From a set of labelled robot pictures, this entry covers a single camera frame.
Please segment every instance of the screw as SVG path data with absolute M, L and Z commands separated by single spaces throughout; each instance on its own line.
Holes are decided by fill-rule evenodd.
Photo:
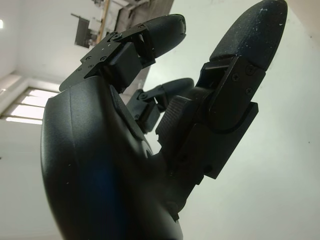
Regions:
M 248 65 L 245 69 L 245 73 L 248 75 L 248 76 L 252 76 L 255 72 L 256 72 L 256 67 L 254 67 L 253 65 Z
M 235 74 L 232 75 L 232 81 L 238 82 L 239 79 L 240 79 L 240 77 L 239 77 L 238 73 L 235 73 Z
M 253 91 L 253 89 L 252 89 L 251 87 L 249 87 L 249 88 L 247 88 L 247 89 L 245 90 L 245 94 L 247 94 L 248 96 L 251 96 L 253 92 L 254 92 L 254 91 Z
M 140 95 L 140 99 L 146 99 L 148 97 L 148 94 L 145 94 L 145 93 L 142 93 L 141 95 Z
M 120 33 L 120 34 L 116 34 L 116 35 L 114 35 L 114 37 L 112 38 L 112 40 L 119 40 L 119 39 L 121 39 L 122 38 L 122 33 Z

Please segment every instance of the robotic hand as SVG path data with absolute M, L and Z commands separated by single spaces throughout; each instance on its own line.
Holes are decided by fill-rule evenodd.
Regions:
M 179 211 L 204 175 L 217 178 L 258 113 L 251 99 L 280 43 L 284 0 L 264 0 L 232 25 L 194 87 L 179 79 L 122 93 L 185 37 L 182 15 L 108 34 L 50 98 L 41 162 L 66 240 L 181 240 Z M 144 136 L 156 128 L 161 150 Z

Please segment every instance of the textured grip surface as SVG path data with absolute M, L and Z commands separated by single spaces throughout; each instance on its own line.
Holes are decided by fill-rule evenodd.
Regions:
M 284 0 L 264 0 L 249 8 L 224 35 L 210 61 L 244 56 L 266 71 L 284 32 L 287 12 Z
M 157 17 L 144 25 L 149 30 L 155 58 L 173 49 L 186 36 L 186 21 L 179 14 Z
M 159 143 L 166 153 L 172 152 L 179 144 L 180 139 L 187 133 L 193 120 L 193 115 L 197 110 L 197 104 L 182 96 L 175 96 L 165 111 L 161 122 L 155 130 L 159 135 Z

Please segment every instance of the window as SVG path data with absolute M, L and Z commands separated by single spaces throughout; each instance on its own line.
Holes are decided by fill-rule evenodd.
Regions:
M 53 91 L 28 88 L 1 115 L 1 119 L 10 122 L 41 125 L 48 99 L 57 94 L 57 92 Z

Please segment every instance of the white wall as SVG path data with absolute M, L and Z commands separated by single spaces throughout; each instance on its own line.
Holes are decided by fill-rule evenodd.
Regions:
M 74 45 L 78 18 L 101 19 L 91 0 L 23 0 L 18 72 L 62 82 L 88 53 Z
M 0 79 L 17 66 L 20 30 L 20 0 L 0 0 Z
M 297 17 L 301 20 L 315 41 L 320 44 L 320 1 L 318 0 L 288 0 Z
M 145 89 L 199 78 L 215 46 L 257 0 L 175 0 L 187 37 L 151 67 Z M 289 11 L 254 97 L 260 112 L 217 180 L 205 177 L 180 213 L 185 240 L 320 239 L 320 48 Z M 148 140 L 159 150 L 155 134 Z
M 59 237 L 43 186 L 40 135 L 40 125 L 0 120 L 1 240 Z

